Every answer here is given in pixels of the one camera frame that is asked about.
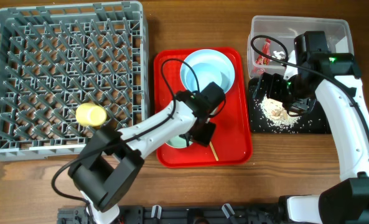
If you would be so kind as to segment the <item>small light blue bowl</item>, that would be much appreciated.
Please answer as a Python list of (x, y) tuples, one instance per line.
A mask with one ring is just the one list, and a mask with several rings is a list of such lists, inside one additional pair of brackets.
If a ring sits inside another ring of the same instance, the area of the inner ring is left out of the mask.
[(235, 81), (234, 68), (225, 63), (201, 62), (191, 67), (195, 75), (186, 65), (180, 71), (182, 84), (190, 91), (202, 91), (209, 83), (214, 82), (227, 93)]

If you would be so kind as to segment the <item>red snack wrapper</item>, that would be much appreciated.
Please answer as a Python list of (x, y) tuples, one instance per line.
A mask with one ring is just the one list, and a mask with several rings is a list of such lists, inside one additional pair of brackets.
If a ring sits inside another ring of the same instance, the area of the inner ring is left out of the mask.
[[(263, 48), (262, 48), (262, 53), (271, 56), (270, 45), (271, 45), (271, 41), (269, 39), (265, 39), (264, 45), (263, 45)], [(268, 59), (268, 58), (266, 58), (262, 55), (259, 55), (258, 58), (255, 60), (255, 63), (257, 65), (269, 65), (270, 59)], [(254, 75), (254, 76), (262, 75), (265, 71), (266, 71), (265, 68), (255, 67), (252, 70), (251, 74)]]

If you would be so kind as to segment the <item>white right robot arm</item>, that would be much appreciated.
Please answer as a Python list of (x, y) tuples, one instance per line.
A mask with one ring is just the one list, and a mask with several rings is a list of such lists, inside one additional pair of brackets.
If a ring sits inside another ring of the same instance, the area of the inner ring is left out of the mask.
[(319, 195), (282, 196), (276, 215), (283, 223), (369, 223), (369, 113), (361, 72), (350, 53), (329, 50), (325, 33), (294, 39), (297, 73), (262, 74), (253, 98), (271, 98), (292, 116), (315, 102), (324, 110), (337, 149), (340, 182)]

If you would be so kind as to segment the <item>white napkin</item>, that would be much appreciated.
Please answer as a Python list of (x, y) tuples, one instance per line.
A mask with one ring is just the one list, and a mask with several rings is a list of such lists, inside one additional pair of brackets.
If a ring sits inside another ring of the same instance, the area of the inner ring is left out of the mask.
[(272, 54), (272, 58), (279, 60), (279, 61), (287, 61), (287, 53), (285, 51), (277, 51), (274, 50)]

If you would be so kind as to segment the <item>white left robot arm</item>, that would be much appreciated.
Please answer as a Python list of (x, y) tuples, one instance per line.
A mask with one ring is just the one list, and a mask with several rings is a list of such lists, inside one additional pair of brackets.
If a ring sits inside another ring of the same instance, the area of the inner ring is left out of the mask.
[(128, 192), (145, 158), (172, 138), (207, 147), (216, 125), (214, 111), (225, 101), (214, 82), (202, 91), (178, 91), (160, 112), (128, 128), (99, 129), (68, 170), (87, 200), (93, 223), (111, 223), (119, 215), (118, 202)]

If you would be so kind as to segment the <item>yellow plastic cup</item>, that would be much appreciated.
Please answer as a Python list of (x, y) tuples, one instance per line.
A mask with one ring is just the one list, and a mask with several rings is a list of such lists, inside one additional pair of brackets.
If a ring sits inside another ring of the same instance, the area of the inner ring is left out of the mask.
[(82, 126), (101, 126), (106, 121), (107, 114), (101, 106), (84, 103), (76, 109), (75, 117)]

